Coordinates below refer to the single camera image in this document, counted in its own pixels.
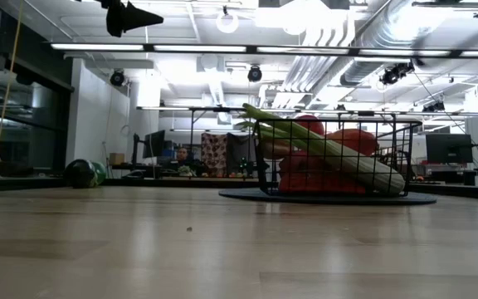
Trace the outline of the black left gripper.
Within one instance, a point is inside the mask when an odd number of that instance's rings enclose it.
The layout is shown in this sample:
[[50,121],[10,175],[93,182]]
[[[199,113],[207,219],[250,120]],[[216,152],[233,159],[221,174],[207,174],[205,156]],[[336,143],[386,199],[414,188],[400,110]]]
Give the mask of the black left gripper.
[[[96,0],[101,7],[108,9],[117,4],[117,0]],[[148,27],[162,24],[163,17],[137,8],[131,2],[127,2],[122,12],[122,32],[127,32],[140,27]]]

